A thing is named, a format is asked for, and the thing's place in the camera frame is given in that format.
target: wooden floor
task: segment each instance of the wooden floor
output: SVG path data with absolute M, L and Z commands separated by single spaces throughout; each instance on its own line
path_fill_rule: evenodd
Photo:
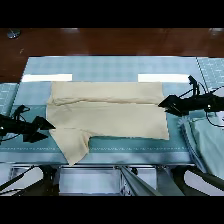
M 224 57 L 221 28 L 0 29 L 0 82 L 19 82 L 30 56 L 148 55 Z

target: green cloth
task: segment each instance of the green cloth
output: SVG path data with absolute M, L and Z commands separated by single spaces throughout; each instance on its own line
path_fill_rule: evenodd
M 210 117 L 209 120 L 219 124 L 217 117 Z M 188 129 L 191 148 L 203 160 L 208 173 L 224 179 L 224 131 L 211 125 L 207 118 L 193 119 L 185 125 L 185 129 Z

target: folded fabric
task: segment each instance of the folded fabric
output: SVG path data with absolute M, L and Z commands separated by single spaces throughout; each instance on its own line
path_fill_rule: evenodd
M 166 114 L 156 105 L 162 84 L 142 84 L 52 83 L 47 119 L 56 129 L 50 133 L 70 165 L 89 152 L 92 136 L 169 139 Z
M 211 117 L 210 120 L 214 124 L 219 123 L 217 117 Z M 211 125 L 206 118 L 200 118 L 185 123 L 184 132 L 198 168 L 224 179 L 223 130 Z

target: beige cloth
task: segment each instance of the beige cloth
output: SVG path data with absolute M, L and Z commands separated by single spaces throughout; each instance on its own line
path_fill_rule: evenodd
M 53 82 L 47 119 L 70 165 L 89 152 L 91 136 L 169 139 L 161 83 Z

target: table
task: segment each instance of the table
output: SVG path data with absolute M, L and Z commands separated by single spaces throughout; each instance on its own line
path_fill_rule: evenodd
M 137 82 L 138 74 L 188 74 L 204 83 L 195 57 L 156 56 L 65 56 L 30 57 L 25 74 L 73 74 L 73 81 Z M 50 82 L 21 82 L 11 113 L 19 105 L 30 107 L 24 114 L 27 121 L 46 116 Z M 189 90 L 188 83 L 163 83 L 163 93 L 181 95 Z M 201 111 L 191 117 L 201 117 Z M 191 163 L 188 148 L 179 130 L 181 119 L 167 114 L 170 140 L 143 138 L 94 137 L 89 142 L 90 153 L 79 164 L 182 164 Z M 22 136 L 3 142 L 0 162 L 67 164 L 55 141 L 49 137 L 36 143 L 22 142 Z

